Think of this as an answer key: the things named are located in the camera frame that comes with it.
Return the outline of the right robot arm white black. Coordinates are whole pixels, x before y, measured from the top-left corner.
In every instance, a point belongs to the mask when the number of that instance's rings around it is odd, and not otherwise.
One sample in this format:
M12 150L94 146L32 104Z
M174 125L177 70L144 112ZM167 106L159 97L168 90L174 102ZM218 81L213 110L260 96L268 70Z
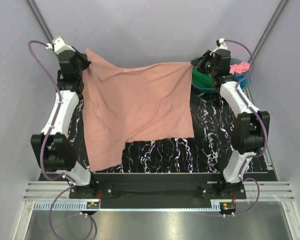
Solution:
M226 199L243 190L244 173L250 161L264 154L268 145L270 114L259 110L242 91L240 83L230 72L229 50L208 50L191 64L200 73L210 75L213 87L235 115L231 134L233 151L215 189Z

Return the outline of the dusty pink t shirt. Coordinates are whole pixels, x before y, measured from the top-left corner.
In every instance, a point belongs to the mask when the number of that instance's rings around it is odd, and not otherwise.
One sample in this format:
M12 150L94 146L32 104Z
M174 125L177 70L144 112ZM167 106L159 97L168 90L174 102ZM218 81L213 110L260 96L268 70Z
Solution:
M91 171L121 164L126 143L194 137L190 62L122 68L90 49L86 55L82 118Z

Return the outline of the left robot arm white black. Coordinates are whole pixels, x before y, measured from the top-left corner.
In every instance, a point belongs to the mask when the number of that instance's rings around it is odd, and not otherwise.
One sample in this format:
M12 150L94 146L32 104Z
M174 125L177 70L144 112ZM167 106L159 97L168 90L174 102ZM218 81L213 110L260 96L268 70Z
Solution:
M52 81L56 93L51 114L41 132L31 136L30 143L38 166L48 180L54 180L48 173L56 174L80 187L85 197L93 198L98 186L91 181L90 171L77 161L76 151L68 139L73 113L83 97L83 71L91 62L85 54L68 45L57 48L46 43L45 47L55 52L60 69L57 79Z

